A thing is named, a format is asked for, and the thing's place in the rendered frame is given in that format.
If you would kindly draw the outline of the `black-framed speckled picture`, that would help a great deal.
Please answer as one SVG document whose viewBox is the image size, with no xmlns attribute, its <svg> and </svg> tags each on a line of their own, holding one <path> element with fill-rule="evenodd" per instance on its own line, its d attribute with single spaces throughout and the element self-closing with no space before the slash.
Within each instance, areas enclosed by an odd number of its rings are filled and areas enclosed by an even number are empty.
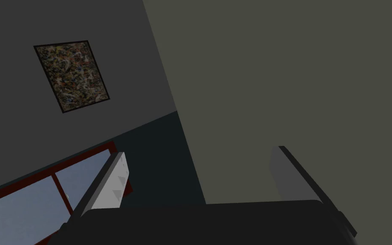
<svg viewBox="0 0 392 245">
<path fill-rule="evenodd" d="M 35 45 L 62 113 L 110 100 L 88 40 Z"/>
</svg>

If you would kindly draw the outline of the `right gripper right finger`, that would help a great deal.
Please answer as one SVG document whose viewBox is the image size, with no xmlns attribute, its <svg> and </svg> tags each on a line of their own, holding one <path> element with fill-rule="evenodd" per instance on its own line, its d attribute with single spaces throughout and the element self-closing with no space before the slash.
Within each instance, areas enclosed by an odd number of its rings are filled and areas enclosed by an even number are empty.
<svg viewBox="0 0 392 245">
<path fill-rule="evenodd" d="M 346 216 L 285 146 L 272 147 L 269 167 L 283 201 L 318 200 L 329 209 L 350 237 L 356 237 L 357 231 Z"/>
</svg>

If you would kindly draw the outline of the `red-framed window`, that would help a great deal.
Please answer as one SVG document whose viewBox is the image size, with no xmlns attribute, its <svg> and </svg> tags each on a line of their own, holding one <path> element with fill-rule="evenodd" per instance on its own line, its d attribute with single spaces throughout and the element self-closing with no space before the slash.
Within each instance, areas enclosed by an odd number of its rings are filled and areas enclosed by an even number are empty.
<svg viewBox="0 0 392 245">
<path fill-rule="evenodd" d="M 110 141 L 0 189 L 0 245 L 46 245 L 115 152 Z"/>
</svg>

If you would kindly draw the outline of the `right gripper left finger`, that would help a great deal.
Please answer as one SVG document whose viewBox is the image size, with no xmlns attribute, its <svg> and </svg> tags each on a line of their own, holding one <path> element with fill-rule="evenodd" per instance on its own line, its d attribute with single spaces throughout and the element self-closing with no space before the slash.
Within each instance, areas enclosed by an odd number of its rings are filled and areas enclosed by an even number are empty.
<svg viewBox="0 0 392 245">
<path fill-rule="evenodd" d="M 128 179 L 125 153 L 111 153 L 75 207 L 71 218 L 80 218 L 91 209 L 119 208 Z"/>
</svg>

